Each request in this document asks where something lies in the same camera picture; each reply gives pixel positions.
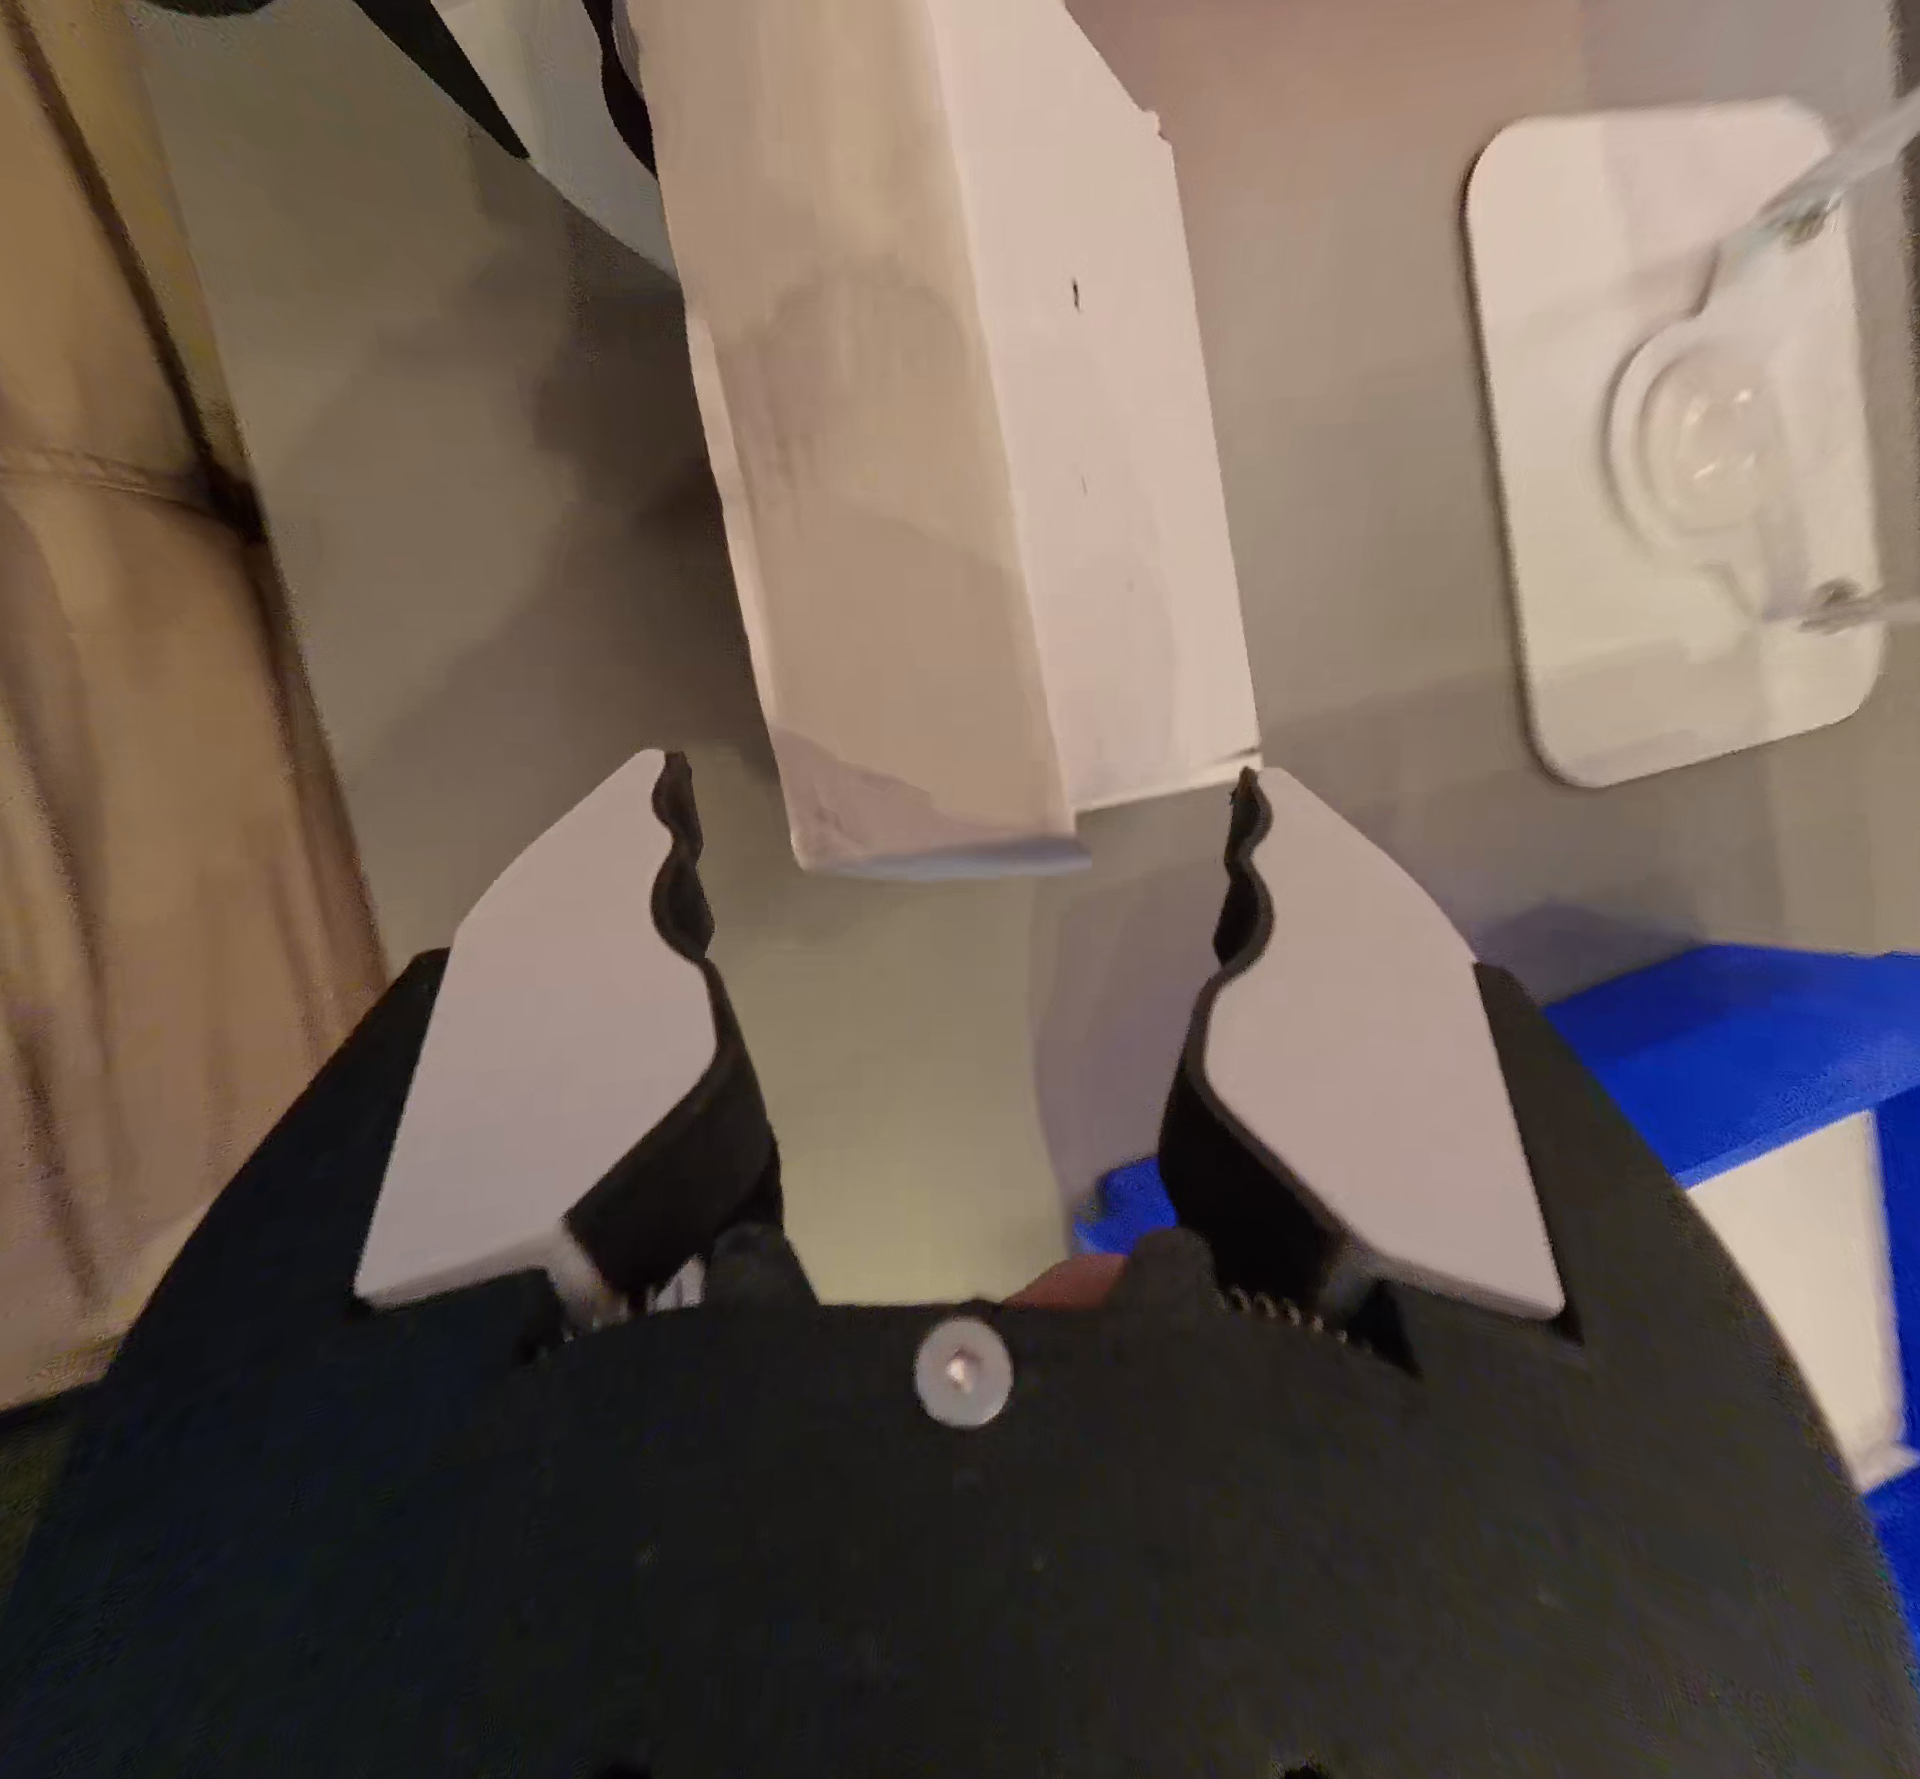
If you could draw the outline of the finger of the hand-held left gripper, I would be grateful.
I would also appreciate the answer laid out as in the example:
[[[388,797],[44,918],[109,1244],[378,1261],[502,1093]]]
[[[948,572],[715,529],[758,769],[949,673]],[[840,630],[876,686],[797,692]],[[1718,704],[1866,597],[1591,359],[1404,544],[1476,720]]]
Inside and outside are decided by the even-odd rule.
[[[569,208],[673,271],[619,0],[402,0],[388,39]]]

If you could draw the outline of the white cardboard box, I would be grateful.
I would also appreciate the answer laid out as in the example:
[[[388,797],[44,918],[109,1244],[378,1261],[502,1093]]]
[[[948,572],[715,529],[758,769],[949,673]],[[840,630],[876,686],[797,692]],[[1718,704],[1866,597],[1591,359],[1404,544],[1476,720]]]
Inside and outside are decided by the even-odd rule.
[[[1087,864],[1259,763],[1161,122],[1063,0],[631,0],[797,864]]]

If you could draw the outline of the beige fabric cushion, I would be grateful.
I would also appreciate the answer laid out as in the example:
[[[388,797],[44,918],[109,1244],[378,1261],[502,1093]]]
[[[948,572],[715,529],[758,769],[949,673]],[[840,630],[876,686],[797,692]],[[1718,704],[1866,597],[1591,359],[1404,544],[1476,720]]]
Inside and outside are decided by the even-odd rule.
[[[0,0],[0,1406],[388,988],[121,0]]]

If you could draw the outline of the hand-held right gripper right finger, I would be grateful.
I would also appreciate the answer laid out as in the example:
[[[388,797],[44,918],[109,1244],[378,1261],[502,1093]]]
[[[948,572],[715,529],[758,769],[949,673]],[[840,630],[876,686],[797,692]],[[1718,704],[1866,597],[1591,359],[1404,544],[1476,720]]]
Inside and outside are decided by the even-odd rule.
[[[1553,1321],[1568,1286],[1476,958],[1282,769],[1243,769],[1161,1183],[1230,1293],[1345,1325],[1381,1286]]]

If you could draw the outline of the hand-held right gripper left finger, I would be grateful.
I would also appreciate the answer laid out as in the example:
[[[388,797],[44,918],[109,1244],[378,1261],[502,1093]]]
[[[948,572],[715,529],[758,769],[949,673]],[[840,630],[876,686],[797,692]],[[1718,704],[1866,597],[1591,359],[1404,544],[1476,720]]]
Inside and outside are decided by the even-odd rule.
[[[569,1325],[701,1305],[781,1231],[766,1091],[715,966],[690,760],[645,750],[469,903],[427,1004],[356,1299],[539,1277]]]

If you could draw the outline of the blue plastic bin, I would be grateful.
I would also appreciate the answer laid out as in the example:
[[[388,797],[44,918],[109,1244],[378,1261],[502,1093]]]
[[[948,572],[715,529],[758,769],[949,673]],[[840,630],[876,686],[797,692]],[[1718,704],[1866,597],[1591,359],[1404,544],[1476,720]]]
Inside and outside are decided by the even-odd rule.
[[[1916,1617],[1916,955],[1697,947],[1549,1026],[1764,1299]]]

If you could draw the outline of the clear adhesive hook mount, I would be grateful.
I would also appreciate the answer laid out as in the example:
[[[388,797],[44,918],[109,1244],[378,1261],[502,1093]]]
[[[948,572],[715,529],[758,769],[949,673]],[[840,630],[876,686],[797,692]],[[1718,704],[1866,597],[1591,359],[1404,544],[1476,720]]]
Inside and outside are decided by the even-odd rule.
[[[1797,104],[1557,111],[1465,193],[1535,756],[1617,788],[1857,719],[1882,582],[1849,193]]]

